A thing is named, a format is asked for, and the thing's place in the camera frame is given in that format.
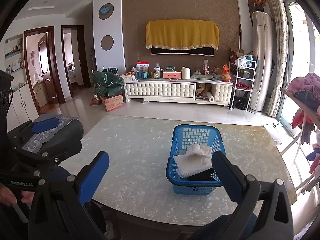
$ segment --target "human hand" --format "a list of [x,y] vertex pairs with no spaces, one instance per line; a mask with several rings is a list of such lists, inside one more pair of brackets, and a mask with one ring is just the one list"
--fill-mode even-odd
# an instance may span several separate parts
[[17,199],[15,195],[12,193],[12,191],[1,183],[0,183],[0,203],[5,204],[7,206],[11,206],[11,204],[17,203]]
[[35,193],[32,191],[21,191],[21,195],[22,195],[22,198],[21,198],[22,203],[31,204]]
[[[21,191],[21,202],[25,204],[31,204],[33,197],[35,195],[34,192],[31,191]],[[12,191],[0,183],[0,203],[10,206],[11,204],[17,203],[17,198],[12,193]]]

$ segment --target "marble table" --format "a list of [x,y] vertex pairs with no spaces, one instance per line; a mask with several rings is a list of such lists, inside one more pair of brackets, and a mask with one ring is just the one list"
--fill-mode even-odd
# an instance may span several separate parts
[[[106,115],[82,139],[81,152],[63,163],[77,174],[103,150],[110,167],[94,199],[115,210],[161,223],[201,226],[231,214],[236,204],[223,187],[208,196],[177,195],[165,176],[173,129],[191,122]],[[287,180],[289,173],[264,127],[206,124],[218,128],[227,158],[258,180]],[[261,203],[256,207],[258,214]]]

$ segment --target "brown wallpaper wall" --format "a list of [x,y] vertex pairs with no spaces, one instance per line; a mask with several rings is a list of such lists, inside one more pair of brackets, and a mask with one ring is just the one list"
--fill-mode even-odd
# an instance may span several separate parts
[[[219,28],[219,49],[214,57],[196,55],[151,55],[146,49],[146,25],[152,20],[193,19],[213,21]],[[222,67],[229,62],[230,47],[239,43],[238,0],[122,0],[122,25],[124,57],[127,71],[136,62],[149,61],[149,70],[156,63],[162,68],[182,66],[192,71],[202,68],[204,59],[209,60],[210,69]]]

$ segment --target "television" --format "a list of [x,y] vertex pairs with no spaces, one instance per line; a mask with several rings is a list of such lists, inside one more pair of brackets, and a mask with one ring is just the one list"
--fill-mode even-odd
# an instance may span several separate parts
[[187,54],[187,55],[201,55],[201,56],[214,56],[214,48],[198,48],[198,49],[159,49],[151,48],[151,55],[161,54]]

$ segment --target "flower vase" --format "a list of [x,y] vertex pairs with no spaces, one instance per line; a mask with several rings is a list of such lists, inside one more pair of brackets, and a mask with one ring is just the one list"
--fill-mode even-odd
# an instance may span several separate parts
[[254,5],[254,10],[256,12],[264,12],[263,7],[256,4]]

